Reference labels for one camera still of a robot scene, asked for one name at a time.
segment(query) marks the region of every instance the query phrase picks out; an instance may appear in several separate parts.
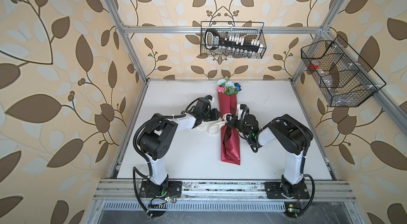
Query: bouquet wrapper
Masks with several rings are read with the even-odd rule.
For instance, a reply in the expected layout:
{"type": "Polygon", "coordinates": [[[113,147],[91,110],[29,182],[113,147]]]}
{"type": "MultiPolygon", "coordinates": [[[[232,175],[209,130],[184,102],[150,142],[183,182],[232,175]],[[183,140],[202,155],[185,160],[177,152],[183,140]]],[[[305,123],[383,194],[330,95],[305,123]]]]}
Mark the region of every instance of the bouquet wrapper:
{"type": "MultiPolygon", "coordinates": [[[[219,109],[222,116],[227,113],[236,114],[236,94],[227,96],[218,92],[219,109]]],[[[221,128],[221,161],[240,165],[240,139],[237,129],[227,125],[221,128]]]]}

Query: flower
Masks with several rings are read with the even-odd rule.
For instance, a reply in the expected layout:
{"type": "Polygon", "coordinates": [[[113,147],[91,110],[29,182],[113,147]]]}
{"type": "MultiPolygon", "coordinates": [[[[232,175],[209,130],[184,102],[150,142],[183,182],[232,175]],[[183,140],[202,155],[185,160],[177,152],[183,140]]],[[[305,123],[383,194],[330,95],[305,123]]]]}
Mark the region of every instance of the flower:
{"type": "Polygon", "coordinates": [[[216,84],[219,86],[219,85],[224,84],[224,83],[226,83],[226,79],[219,79],[216,84]]]}
{"type": "Polygon", "coordinates": [[[240,84],[239,83],[235,83],[234,86],[237,88],[238,91],[242,90],[242,89],[240,89],[240,84]]]}
{"type": "Polygon", "coordinates": [[[226,86],[226,87],[233,87],[233,88],[234,88],[234,84],[233,84],[232,81],[227,81],[227,82],[225,83],[225,86],[226,86]]]}

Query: light blue flower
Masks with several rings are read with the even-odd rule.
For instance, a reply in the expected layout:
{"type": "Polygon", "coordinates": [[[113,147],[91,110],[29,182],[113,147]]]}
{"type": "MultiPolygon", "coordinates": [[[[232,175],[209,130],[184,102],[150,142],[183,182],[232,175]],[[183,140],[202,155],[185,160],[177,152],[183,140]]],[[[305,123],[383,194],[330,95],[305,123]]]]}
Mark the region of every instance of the light blue flower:
{"type": "Polygon", "coordinates": [[[234,83],[233,83],[232,81],[227,81],[227,82],[225,83],[225,86],[226,86],[226,87],[233,87],[233,88],[234,88],[234,83]]]}
{"type": "Polygon", "coordinates": [[[225,82],[226,82],[225,79],[219,79],[216,84],[219,86],[219,85],[221,85],[221,84],[224,84],[225,82]]]}

